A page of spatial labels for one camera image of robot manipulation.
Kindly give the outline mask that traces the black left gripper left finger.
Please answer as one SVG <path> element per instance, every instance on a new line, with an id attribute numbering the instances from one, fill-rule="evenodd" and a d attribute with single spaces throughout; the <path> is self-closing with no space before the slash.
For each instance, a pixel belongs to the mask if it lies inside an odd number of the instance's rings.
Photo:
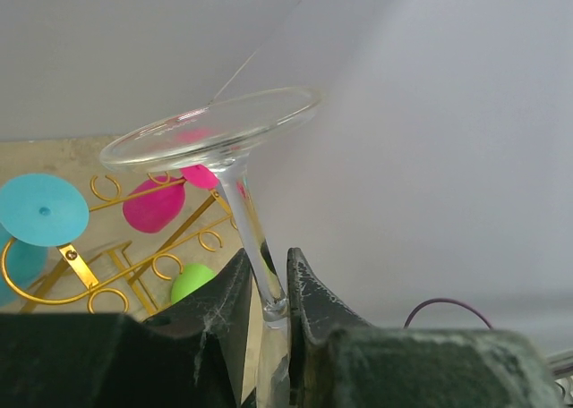
<path id="1" fill-rule="evenodd" d="M 251 298 L 251 263 L 239 249 L 207 284 L 143 321 L 162 340 L 164 407 L 241 405 Z"/>

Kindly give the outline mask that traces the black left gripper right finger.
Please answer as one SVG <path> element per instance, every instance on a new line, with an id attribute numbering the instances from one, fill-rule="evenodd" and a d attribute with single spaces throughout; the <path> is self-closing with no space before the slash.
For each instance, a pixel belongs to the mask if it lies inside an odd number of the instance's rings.
<path id="1" fill-rule="evenodd" d="M 329 339 L 340 330 L 372 324 L 322 283 L 301 249 L 289 249 L 286 263 L 291 325 L 289 403 L 292 407 L 328 407 L 335 378 Z"/>

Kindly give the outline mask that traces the green plastic wine glass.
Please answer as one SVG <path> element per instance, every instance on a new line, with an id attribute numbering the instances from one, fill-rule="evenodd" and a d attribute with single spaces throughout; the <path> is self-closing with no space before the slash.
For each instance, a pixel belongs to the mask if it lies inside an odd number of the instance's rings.
<path id="1" fill-rule="evenodd" d="M 201 263 L 190 263 L 184 266 L 183 272 L 177 276 L 171 287 L 170 301 L 180 302 L 184 297 L 193 293 L 212 280 L 216 273 Z"/>

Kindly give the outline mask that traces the pink plastic wine glass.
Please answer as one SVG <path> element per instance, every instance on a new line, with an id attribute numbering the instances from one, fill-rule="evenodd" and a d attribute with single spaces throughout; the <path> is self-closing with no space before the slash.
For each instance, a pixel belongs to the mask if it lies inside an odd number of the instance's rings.
<path id="1" fill-rule="evenodd" d="M 150 150 L 160 150 L 159 146 L 171 146 L 169 148 L 180 149 L 189 147 L 193 144 L 200 143 L 210 137 L 217 138 L 225 136 L 222 130 L 213 130 L 209 128 L 194 128 L 188 132 L 179 132 L 175 137 L 167 142 L 161 140 L 159 144 L 155 141 Z M 155 181 L 148 178 L 145 182 L 135 188 L 130 195 L 145 193 L 137 198 L 127 200 L 123 203 L 123 215 L 129 226 L 145 234 L 156 234 L 164 229 L 167 224 L 172 222 L 179 215 L 186 201 L 185 183 L 203 190 L 217 189 L 219 193 L 224 193 L 220 187 L 219 179 L 204 164 L 186 166 L 179 169 L 181 177 L 178 181 L 183 180 L 183 184 L 177 184 L 171 187 L 149 192 L 159 185 L 170 183 L 168 177 L 154 176 Z"/>

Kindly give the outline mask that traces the clear wine glass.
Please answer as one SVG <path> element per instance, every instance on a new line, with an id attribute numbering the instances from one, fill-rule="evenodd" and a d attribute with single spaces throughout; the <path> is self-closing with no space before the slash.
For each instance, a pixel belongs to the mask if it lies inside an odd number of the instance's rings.
<path id="1" fill-rule="evenodd" d="M 250 153 L 316 115 L 319 91 L 269 89 L 209 104 L 151 123 L 114 140 L 99 160 L 112 171 L 162 173 L 203 165 L 217 178 L 251 262 L 264 322 L 287 324 L 288 300 L 278 279 L 247 182 Z"/>

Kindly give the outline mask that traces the blue plastic wine glass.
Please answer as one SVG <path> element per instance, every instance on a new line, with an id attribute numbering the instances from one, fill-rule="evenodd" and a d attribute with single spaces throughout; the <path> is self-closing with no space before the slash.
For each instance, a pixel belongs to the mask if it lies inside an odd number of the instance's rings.
<path id="1" fill-rule="evenodd" d="M 18 297 L 62 305 L 80 296 L 45 300 L 25 290 L 39 277 L 50 248 L 64 247 L 87 228 L 90 211 L 81 193 L 51 174 L 19 175 L 1 186 L 1 304 Z"/>

